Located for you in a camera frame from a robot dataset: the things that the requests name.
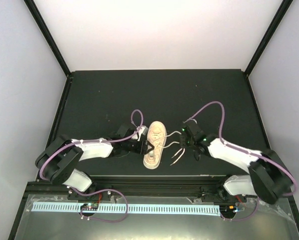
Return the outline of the white shoelace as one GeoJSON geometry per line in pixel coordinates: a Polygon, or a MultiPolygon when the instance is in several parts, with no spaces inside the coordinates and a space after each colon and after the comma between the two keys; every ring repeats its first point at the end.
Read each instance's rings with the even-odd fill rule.
{"type": "Polygon", "coordinates": [[[174,154],[171,157],[173,162],[170,163],[170,166],[175,165],[179,161],[179,159],[184,155],[185,149],[181,148],[180,140],[171,141],[170,143],[166,144],[167,138],[175,134],[180,136],[181,132],[174,131],[170,134],[160,132],[160,133],[153,133],[150,135],[149,141],[154,145],[154,151],[151,151],[149,155],[151,160],[155,160],[156,167],[159,165],[161,161],[161,158],[163,156],[163,151],[170,147],[172,147],[172,150],[174,150],[174,154]]]}

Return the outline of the beige lace sneaker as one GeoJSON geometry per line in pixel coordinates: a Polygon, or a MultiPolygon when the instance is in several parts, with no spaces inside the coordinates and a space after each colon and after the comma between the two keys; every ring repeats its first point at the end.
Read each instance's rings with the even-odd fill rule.
{"type": "Polygon", "coordinates": [[[153,145],[153,149],[143,157],[143,164],[147,169],[154,170],[160,165],[166,138],[165,125],[160,121],[152,122],[148,128],[147,141],[153,145]]]}

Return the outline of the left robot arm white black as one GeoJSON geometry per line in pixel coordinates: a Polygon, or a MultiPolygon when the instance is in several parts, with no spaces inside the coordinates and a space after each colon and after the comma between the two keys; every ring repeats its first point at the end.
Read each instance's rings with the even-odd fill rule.
{"type": "Polygon", "coordinates": [[[40,177],[53,185],[65,185],[79,191],[86,200],[93,199],[97,187],[85,172],[76,169],[80,161],[95,158],[118,158],[124,154],[146,155],[155,147],[147,139],[146,126],[123,124],[107,138],[94,140],[57,137],[35,161],[40,177]]]}

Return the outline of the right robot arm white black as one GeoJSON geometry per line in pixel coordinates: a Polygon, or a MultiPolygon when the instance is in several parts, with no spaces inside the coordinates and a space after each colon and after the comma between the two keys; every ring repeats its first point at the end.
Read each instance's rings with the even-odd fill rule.
{"type": "Polygon", "coordinates": [[[280,159],[275,151],[251,150],[221,140],[216,135],[207,135],[194,120],[183,124],[180,145],[192,149],[196,160],[206,155],[246,172],[246,175],[228,177],[217,188],[217,197],[223,202],[236,195],[249,195],[273,205],[287,195],[293,185],[292,175],[275,162],[280,159]]]}

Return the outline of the left small circuit board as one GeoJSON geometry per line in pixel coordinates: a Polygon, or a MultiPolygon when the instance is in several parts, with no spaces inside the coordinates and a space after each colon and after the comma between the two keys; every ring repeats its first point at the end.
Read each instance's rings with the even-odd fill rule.
{"type": "Polygon", "coordinates": [[[97,211],[99,207],[98,203],[84,203],[81,207],[81,211],[97,211]]]}

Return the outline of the small circuit board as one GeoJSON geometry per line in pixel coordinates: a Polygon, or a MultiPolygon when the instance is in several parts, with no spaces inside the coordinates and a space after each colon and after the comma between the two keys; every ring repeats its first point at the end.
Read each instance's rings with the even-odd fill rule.
{"type": "Polygon", "coordinates": [[[245,210],[244,206],[220,205],[219,210],[222,214],[234,214],[245,210]]]}
{"type": "Polygon", "coordinates": [[[97,211],[99,207],[98,203],[84,203],[81,207],[81,211],[97,211]]]}

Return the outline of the right small circuit board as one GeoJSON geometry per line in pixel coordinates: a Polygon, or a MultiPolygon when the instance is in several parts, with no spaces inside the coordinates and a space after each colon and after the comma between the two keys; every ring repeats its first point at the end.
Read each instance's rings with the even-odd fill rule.
{"type": "Polygon", "coordinates": [[[222,214],[234,214],[245,210],[244,206],[220,205],[219,210],[222,214]]]}

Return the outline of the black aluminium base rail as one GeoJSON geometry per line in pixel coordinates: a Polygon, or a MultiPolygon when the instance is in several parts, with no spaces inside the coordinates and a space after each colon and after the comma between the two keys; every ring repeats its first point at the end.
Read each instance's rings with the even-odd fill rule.
{"type": "Polygon", "coordinates": [[[68,200],[109,201],[122,193],[126,197],[185,197],[204,202],[235,203],[238,198],[255,197],[250,177],[242,176],[94,176],[91,185],[76,193],[72,187],[45,180],[28,182],[24,196],[65,195],[68,200]]]}

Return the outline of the right black frame post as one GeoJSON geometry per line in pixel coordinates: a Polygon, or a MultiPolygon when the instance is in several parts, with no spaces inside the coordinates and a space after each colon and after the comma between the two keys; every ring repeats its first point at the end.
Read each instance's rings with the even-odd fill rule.
{"type": "Polygon", "coordinates": [[[290,6],[292,5],[293,0],[283,0],[275,15],[273,16],[269,26],[267,27],[261,41],[259,42],[254,54],[252,55],[251,60],[249,61],[244,75],[248,78],[251,73],[253,72],[255,66],[257,65],[258,61],[260,60],[262,54],[264,53],[266,47],[268,46],[270,40],[272,39],[274,33],[276,32],[277,28],[279,27],[280,23],[282,22],[283,18],[285,17],[286,13],[288,12],[290,6]]]}

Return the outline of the black frame post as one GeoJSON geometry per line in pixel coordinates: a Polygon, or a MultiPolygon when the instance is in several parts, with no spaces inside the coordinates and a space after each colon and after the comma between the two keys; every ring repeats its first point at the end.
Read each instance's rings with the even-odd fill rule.
{"type": "Polygon", "coordinates": [[[272,39],[274,33],[276,32],[277,28],[279,27],[280,23],[282,22],[283,18],[285,17],[286,13],[288,12],[290,6],[292,5],[293,0],[283,0],[275,15],[273,16],[269,26],[267,27],[261,41],[259,42],[254,54],[252,55],[251,60],[249,61],[244,75],[248,78],[251,73],[253,72],[255,66],[257,65],[258,61],[260,60],[262,54],[264,53],[266,47],[268,46],[270,40],[272,39]]]}
{"type": "Polygon", "coordinates": [[[54,57],[56,58],[59,66],[61,67],[63,73],[68,78],[71,75],[71,71],[60,51],[58,48],[43,16],[41,15],[36,3],[34,0],[24,0],[27,9],[31,13],[36,25],[38,26],[40,32],[42,33],[45,41],[47,42],[49,48],[51,49],[54,57]]]}

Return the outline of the left black frame post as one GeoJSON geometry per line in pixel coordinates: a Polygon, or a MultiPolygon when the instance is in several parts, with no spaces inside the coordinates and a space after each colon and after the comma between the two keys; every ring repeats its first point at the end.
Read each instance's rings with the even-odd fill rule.
{"type": "Polygon", "coordinates": [[[36,25],[38,26],[40,32],[42,33],[45,41],[47,42],[49,48],[51,49],[54,57],[56,58],[59,66],[61,67],[63,73],[68,78],[71,75],[71,71],[60,51],[58,48],[43,16],[41,15],[36,3],[34,0],[24,0],[27,9],[31,13],[36,25]]]}

